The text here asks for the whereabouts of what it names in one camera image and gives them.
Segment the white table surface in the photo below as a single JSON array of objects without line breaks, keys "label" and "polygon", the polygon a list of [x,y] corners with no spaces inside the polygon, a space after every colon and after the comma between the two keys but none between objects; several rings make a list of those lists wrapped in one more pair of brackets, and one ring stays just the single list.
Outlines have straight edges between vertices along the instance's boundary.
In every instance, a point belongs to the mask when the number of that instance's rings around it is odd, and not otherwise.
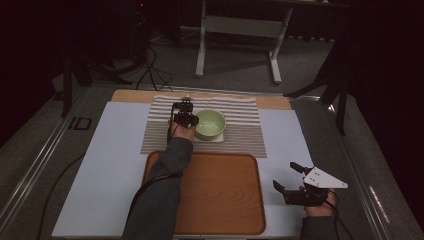
[{"label": "white table surface", "polygon": [[[149,108],[150,104],[144,103],[106,105],[52,236],[122,235],[147,159],[140,149]],[[298,236],[303,207],[287,206],[272,180],[296,190],[304,175],[291,169],[289,163],[305,167],[313,163],[294,111],[258,111],[268,157],[257,159],[266,218],[266,229],[257,238]]]}]

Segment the gray floor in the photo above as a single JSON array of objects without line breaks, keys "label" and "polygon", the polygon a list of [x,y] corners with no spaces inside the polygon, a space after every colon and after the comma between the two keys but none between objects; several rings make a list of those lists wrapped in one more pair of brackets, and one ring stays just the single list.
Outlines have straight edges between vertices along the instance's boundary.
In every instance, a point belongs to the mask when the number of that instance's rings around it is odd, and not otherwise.
[{"label": "gray floor", "polygon": [[[174,90],[190,87],[267,94],[287,93],[311,83],[332,46],[331,42],[286,40],[278,57],[283,83],[275,85],[267,60],[267,49],[273,47],[272,41],[257,41],[253,46],[226,46],[222,44],[225,43],[225,38],[209,36],[202,78],[194,75],[198,51],[197,34],[184,38],[178,47],[167,44],[164,38],[155,41],[160,44],[151,45],[157,54],[154,66],[172,74],[169,84]],[[88,131],[63,132],[60,141],[49,152],[38,181],[31,186],[26,200],[22,202],[20,210],[16,211],[14,221],[6,226],[8,231],[4,236],[0,235],[0,238],[36,239],[42,208],[53,182],[70,162],[85,152],[104,105],[113,92],[119,88],[133,89],[144,70],[124,76],[134,82],[131,86],[98,79],[91,88],[75,89],[75,96],[79,97],[79,101],[70,116],[92,118],[92,127]],[[161,76],[169,79],[167,74],[161,73]],[[154,79],[158,86],[162,85],[162,80],[157,75],[154,75]],[[60,83],[61,77],[53,81]],[[142,85],[143,88],[151,88],[147,78],[143,83],[146,84]],[[309,95],[319,96],[322,90],[314,90]],[[340,191],[339,207],[340,217],[355,239],[424,239],[356,106],[355,99],[348,98],[345,137],[337,134],[333,116],[316,101],[309,98],[293,101],[292,106],[298,114],[314,163],[350,183],[350,189]],[[68,126],[69,122],[61,119],[60,113],[61,102],[49,101],[0,149],[2,208],[6,206],[15,187],[20,184],[24,173],[38,159],[37,155],[42,150],[45,151],[42,148],[51,140],[50,134],[57,131],[58,126]],[[41,239],[52,239],[51,231],[78,171],[78,164],[65,173],[55,188],[47,208]],[[341,227],[339,232],[342,239],[348,239]]]}]

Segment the brown tray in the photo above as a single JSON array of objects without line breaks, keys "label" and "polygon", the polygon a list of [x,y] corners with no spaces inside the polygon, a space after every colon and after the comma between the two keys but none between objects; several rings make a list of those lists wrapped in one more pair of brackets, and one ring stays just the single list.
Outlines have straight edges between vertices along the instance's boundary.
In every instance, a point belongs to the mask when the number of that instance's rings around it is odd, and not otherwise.
[{"label": "brown tray", "polygon": [[[145,177],[161,153],[148,156]],[[182,177],[175,234],[257,235],[265,226],[256,159],[248,154],[193,153]]]}]

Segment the table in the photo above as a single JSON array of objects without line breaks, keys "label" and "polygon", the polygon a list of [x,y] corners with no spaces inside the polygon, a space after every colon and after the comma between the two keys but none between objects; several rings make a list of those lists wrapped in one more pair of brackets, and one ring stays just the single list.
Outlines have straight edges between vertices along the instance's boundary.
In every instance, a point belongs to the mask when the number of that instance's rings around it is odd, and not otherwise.
[{"label": "table", "polygon": [[[132,197],[140,187],[147,155],[140,154],[150,102],[154,95],[184,97],[183,92],[118,90],[103,112],[85,158],[53,231],[54,237],[119,237],[125,226]],[[190,93],[191,97],[252,96]],[[257,159],[266,228],[255,238],[287,237],[299,234],[302,207],[285,205],[273,189],[272,180],[287,189],[302,184],[289,162],[313,166],[294,111],[283,97],[255,96],[262,125],[267,158]],[[249,238],[250,236],[213,236]]]},{"label": "table", "polygon": [[283,42],[293,8],[296,6],[304,5],[317,5],[321,7],[349,7],[348,4],[334,4],[329,3],[328,0],[269,0],[269,1],[251,1],[251,2],[267,2],[287,6],[282,15],[284,18],[281,22],[266,21],[266,20],[253,20],[242,19],[222,16],[212,16],[206,13],[206,0],[202,2],[202,17],[200,22],[200,47],[197,57],[196,76],[203,76],[203,69],[205,66],[206,32],[219,32],[229,34],[239,34],[248,36],[258,36],[266,38],[275,38],[276,44],[272,51],[269,52],[269,61],[272,70],[274,83],[281,83],[281,75],[278,67],[277,56]]}]

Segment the hand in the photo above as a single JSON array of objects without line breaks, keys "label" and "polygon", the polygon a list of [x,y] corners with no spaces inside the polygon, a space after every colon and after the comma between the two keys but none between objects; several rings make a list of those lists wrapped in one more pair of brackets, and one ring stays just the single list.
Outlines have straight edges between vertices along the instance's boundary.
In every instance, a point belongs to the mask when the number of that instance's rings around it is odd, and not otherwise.
[{"label": "hand", "polygon": [[190,140],[193,143],[195,131],[196,131],[196,126],[190,126],[189,128],[185,128],[176,122],[172,122],[172,128],[171,128],[172,138],[181,137],[181,138]]},{"label": "hand", "polygon": [[[333,206],[336,206],[336,196],[334,195],[334,189],[330,188],[328,191],[327,201]],[[305,207],[306,216],[308,217],[331,217],[334,214],[334,209],[330,207],[327,203],[323,203],[321,206],[317,207]]]}]

